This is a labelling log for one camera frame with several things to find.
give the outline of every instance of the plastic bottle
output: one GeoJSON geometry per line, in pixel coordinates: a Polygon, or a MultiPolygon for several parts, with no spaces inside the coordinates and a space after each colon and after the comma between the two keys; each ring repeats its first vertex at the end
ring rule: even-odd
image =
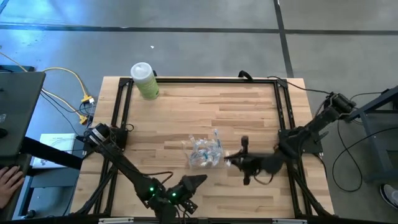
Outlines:
{"type": "Polygon", "coordinates": [[[157,98],[159,95],[159,87],[152,67],[145,62],[139,62],[131,67],[132,79],[137,85],[142,97],[147,100],[157,98]]]}

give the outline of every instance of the wooden tabletop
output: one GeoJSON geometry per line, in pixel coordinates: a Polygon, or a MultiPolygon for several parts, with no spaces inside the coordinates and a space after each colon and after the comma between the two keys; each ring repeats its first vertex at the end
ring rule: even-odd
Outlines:
{"type": "MultiPolygon", "coordinates": [[[[104,77],[94,125],[110,124],[119,78],[104,77]]],[[[289,81],[304,87],[301,78],[289,81]]],[[[129,133],[124,154],[141,172],[173,171],[174,176],[165,183],[166,187],[177,184],[183,175],[207,174],[207,180],[192,198],[199,206],[192,217],[294,217],[285,166],[269,185],[252,180],[250,185],[244,186],[243,174],[235,167],[226,167],[224,162],[213,169],[190,169],[187,164],[187,155],[192,150],[188,136],[211,139],[214,129],[219,131],[225,152],[239,150],[242,135],[249,136],[249,152],[272,152],[280,129],[272,85],[160,83],[159,88],[159,97],[155,100],[144,100],[136,86],[132,91],[127,123],[133,124],[135,130],[129,133]]],[[[305,125],[312,118],[307,94],[292,85],[289,85],[289,92],[296,125],[305,125]]],[[[313,155],[305,154],[302,159],[308,187],[326,210],[333,213],[322,164],[313,155]]],[[[81,208],[93,193],[102,163],[99,154],[92,154],[83,161],[71,212],[81,208]]],[[[166,175],[157,178],[163,180],[166,175]]],[[[267,182],[269,175],[262,174],[259,179],[267,182]]],[[[300,208],[304,211],[301,191],[298,190],[298,194],[300,208]]],[[[107,194],[103,198],[103,209],[106,198],[107,194]]],[[[154,217],[154,212],[143,206],[133,185],[120,172],[112,216],[154,217]]]]}

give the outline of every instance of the concrete floor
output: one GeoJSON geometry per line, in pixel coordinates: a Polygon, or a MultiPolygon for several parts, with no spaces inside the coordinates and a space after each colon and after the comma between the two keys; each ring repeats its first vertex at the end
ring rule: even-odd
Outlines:
{"type": "MultiPolygon", "coordinates": [[[[398,30],[398,2],[394,0],[280,0],[286,29],[398,30]]],[[[114,27],[196,27],[278,29],[273,0],[9,0],[0,14],[2,24],[40,24],[114,27]]],[[[287,35],[294,77],[308,88],[341,92],[346,96],[383,91],[398,84],[398,35],[287,35]]],[[[103,76],[129,75],[136,62],[149,62],[159,75],[229,76],[246,70],[254,77],[286,77],[279,34],[181,32],[68,32],[0,30],[0,50],[37,70],[66,67],[76,71],[88,91],[98,96],[103,76]]],[[[0,64],[10,64],[0,58],[0,64]]],[[[74,77],[49,72],[44,87],[79,105],[81,92],[74,77]]],[[[308,93],[313,112],[324,95],[308,93]]],[[[359,106],[375,96],[360,96],[359,106]]],[[[74,114],[66,114],[82,133],[74,114]]],[[[322,141],[324,161],[331,165],[343,150],[336,124],[322,141]]],[[[27,135],[70,133],[69,124],[39,99],[27,135]]],[[[364,136],[357,124],[341,123],[349,145],[364,136]]],[[[366,175],[374,170],[367,142],[353,155],[366,175]]],[[[339,161],[336,178],[354,188],[358,171],[348,156],[339,161]]],[[[329,179],[335,213],[345,218],[398,222],[398,211],[379,196],[377,184],[364,183],[346,193],[329,179]]],[[[73,190],[37,189],[30,205],[38,217],[61,215],[73,190]]]]}

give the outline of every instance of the person's hand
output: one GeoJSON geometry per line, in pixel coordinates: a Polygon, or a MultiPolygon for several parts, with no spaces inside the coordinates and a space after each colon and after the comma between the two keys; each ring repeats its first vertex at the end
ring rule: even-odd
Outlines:
{"type": "Polygon", "coordinates": [[[0,208],[7,205],[13,193],[24,183],[25,178],[21,178],[23,173],[18,170],[19,166],[0,170],[0,208]]]}

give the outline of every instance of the white lid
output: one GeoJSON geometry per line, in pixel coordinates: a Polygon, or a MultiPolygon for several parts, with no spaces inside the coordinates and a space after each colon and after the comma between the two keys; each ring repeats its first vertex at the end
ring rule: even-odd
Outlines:
{"type": "Polygon", "coordinates": [[[153,71],[148,63],[139,62],[132,66],[130,74],[135,82],[145,82],[147,79],[152,78],[153,71]]]}

